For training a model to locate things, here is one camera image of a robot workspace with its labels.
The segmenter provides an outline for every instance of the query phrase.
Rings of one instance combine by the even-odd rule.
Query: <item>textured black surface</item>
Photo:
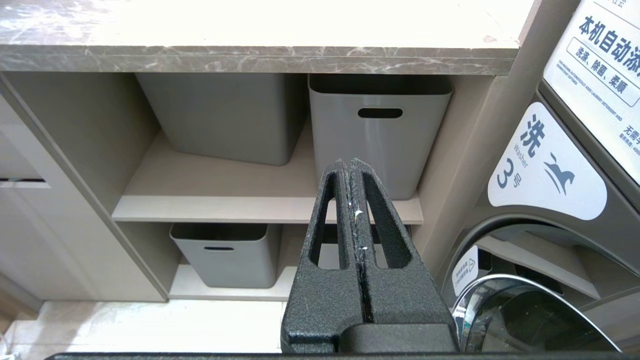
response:
[[[341,269],[324,270],[316,264],[334,196]],[[376,264],[367,201],[389,269]],[[444,324],[443,337],[455,338],[451,314],[373,169],[336,161],[319,186],[282,322],[282,351],[337,352],[342,332],[361,323]]]
[[[336,200],[338,219],[351,216],[346,181],[346,168],[341,161],[327,167],[322,176],[282,320],[282,352],[334,352],[340,333],[362,322],[353,236],[348,222],[338,221],[341,269],[325,270],[317,266],[329,200]]]
[[[457,352],[444,323],[361,323],[340,335],[340,352],[411,354]]]

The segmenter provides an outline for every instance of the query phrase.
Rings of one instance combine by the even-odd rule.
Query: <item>number 3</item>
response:
[[[507,180],[509,179],[509,176],[513,174],[513,161],[507,158],[507,162],[509,163],[509,171],[507,170],[502,171],[502,173],[504,174],[504,183],[500,181],[500,174],[496,175],[496,177],[498,178],[498,186],[501,189],[504,189],[507,186]]]

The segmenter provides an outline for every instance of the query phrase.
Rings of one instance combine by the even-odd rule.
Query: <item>countertop edge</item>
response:
[[[518,50],[0,44],[0,70],[506,75]]]

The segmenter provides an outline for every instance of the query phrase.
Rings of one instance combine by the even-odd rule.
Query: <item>chrome door rim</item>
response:
[[[549,290],[548,288],[541,286],[540,284],[525,279],[523,277],[509,275],[509,274],[494,274],[481,277],[472,281],[465,287],[462,294],[456,300],[455,305],[451,311],[454,321],[456,323],[456,335],[458,336],[458,343],[460,348],[465,348],[468,342],[468,335],[471,328],[471,324],[476,318],[476,314],[481,306],[487,299],[496,293],[518,286],[525,286],[526,288],[532,288],[538,291],[542,291],[548,295],[553,296],[564,305],[574,310],[579,314],[588,324],[596,329],[600,335],[606,339],[612,347],[617,351],[622,352],[620,348],[613,342],[607,335],[605,335],[600,328],[598,328],[591,320],[584,316],[573,305],[569,304],[565,299],[561,298],[558,294]]]

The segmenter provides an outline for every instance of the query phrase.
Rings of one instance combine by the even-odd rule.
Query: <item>shelf compartment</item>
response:
[[[291,160],[281,167],[177,152],[159,133],[113,218],[123,222],[307,224],[316,192],[309,122]],[[422,224],[417,194],[393,203],[405,225]],[[335,203],[329,206],[326,222],[336,222]]]

